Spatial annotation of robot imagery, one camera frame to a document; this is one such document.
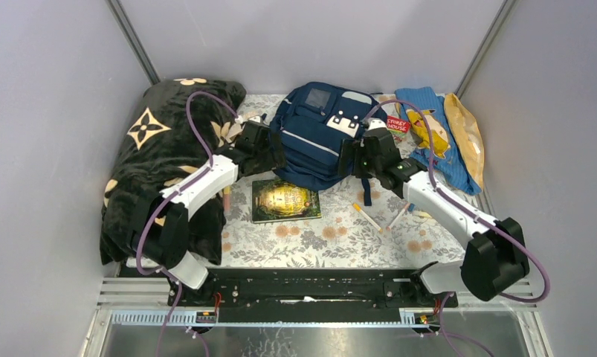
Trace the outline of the green fantasy book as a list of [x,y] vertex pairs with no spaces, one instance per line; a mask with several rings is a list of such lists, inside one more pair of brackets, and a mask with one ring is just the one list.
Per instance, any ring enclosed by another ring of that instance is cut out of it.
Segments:
[[281,179],[252,182],[252,222],[270,223],[322,217],[317,191]]

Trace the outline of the red treehouse book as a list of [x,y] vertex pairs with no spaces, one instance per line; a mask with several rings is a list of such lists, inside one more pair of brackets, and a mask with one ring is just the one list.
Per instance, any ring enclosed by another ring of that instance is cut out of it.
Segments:
[[387,128],[393,135],[396,143],[401,143],[406,140],[407,133],[410,130],[410,123],[394,116],[387,116]]

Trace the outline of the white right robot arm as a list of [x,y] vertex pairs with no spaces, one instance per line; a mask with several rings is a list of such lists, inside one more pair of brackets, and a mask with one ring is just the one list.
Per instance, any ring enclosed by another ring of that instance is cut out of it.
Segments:
[[353,163],[353,176],[377,179],[384,189],[428,213],[465,250],[461,260],[430,263],[417,270],[409,287],[412,302],[428,306],[441,293],[461,290],[490,301],[529,273],[523,233],[516,221],[500,221],[477,210],[440,184],[425,165],[402,158],[382,120],[361,123],[335,118],[333,122],[352,134],[341,145],[340,160]]

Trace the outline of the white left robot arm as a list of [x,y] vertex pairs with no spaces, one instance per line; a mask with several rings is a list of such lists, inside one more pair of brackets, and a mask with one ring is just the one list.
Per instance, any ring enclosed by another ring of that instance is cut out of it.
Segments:
[[231,144],[181,182],[162,191],[139,195],[130,219],[127,244],[137,260],[146,257],[168,278],[185,287],[197,306],[213,298],[208,270],[189,250],[189,221],[220,191],[243,177],[282,168],[286,164],[281,137],[267,126],[248,121]]

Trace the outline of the navy blue backpack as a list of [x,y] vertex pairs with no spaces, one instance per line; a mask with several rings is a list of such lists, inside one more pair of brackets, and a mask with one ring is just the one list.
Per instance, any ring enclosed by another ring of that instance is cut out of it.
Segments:
[[274,148],[285,157],[285,166],[274,173],[312,191],[327,190],[342,181],[353,168],[353,160],[342,156],[344,141],[363,136],[365,118],[387,120],[383,109],[369,114],[377,105],[369,94],[327,83],[295,88],[269,124],[280,137]]

